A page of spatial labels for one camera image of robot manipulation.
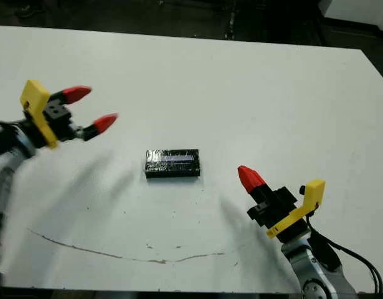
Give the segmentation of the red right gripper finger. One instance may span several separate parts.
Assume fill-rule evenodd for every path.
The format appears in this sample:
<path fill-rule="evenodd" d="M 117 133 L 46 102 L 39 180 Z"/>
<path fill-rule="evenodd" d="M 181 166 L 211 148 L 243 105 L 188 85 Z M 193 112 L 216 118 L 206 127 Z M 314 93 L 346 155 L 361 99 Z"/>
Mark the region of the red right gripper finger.
<path fill-rule="evenodd" d="M 267 200 L 273 195 L 264 179 L 255 170 L 244 165 L 240 167 L 240 182 L 254 200 Z"/>
<path fill-rule="evenodd" d="M 257 204 L 265 201 L 264 190 L 267 186 L 265 180 L 253 169 L 247 166 L 237 168 L 240 182 Z"/>

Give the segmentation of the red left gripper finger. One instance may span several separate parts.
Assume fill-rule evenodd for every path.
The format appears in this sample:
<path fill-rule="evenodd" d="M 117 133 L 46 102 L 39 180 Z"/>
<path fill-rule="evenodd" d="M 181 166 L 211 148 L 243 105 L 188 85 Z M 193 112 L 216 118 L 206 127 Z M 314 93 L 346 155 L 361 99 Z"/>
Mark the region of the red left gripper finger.
<path fill-rule="evenodd" d="M 59 105 L 71 105 L 87 96 L 91 91 L 91 87 L 84 85 L 77 85 L 74 87 L 66 88 L 59 92 L 53 93 L 50 96 L 50 103 L 58 103 Z"/>
<path fill-rule="evenodd" d="M 82 129 L 82 140 L 88 141 L 104 133 L 116 121 L 117 118 L 117 113 L 111 113 L 98 118 L 90 126 Z"/>

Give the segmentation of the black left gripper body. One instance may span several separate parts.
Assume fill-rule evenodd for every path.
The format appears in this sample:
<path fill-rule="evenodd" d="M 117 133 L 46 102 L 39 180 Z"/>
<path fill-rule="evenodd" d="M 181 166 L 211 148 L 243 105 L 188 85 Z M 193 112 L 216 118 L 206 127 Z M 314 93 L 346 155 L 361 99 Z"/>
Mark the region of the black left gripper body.
<path fill-rule="evenodd" d="M 57 141 L 64 142 L 75 138 L 83 138 L 83 128 L 71 121 L 71 112 L 62 104 L 48 103 L 42 115 L 45 117 Z M 31 116 L 28 114 L 26 114 L 26 119 L 22 120 L 22 131 L 36 148 L 48 146 L 46 138 L 32 122 Z"/>

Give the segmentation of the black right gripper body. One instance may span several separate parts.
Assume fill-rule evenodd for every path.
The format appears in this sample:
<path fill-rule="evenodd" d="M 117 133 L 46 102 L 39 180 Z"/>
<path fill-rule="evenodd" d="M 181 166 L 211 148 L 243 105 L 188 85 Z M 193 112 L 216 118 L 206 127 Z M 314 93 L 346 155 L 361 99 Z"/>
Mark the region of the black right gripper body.
<path fill-rule="evenodd" d="M 260 227 L 270 229 L 296 208 L 294 205 L 296 198 L 286 187 L 272 191 L 269 186 L 261 185 L 255 187 L 249 194 L 257 205 L 251 207 L 247 214 Z M 307 230 L 306 222 L 300 219 L 277 234 L 276 238 L 281 243 L 287 243 Z"/>

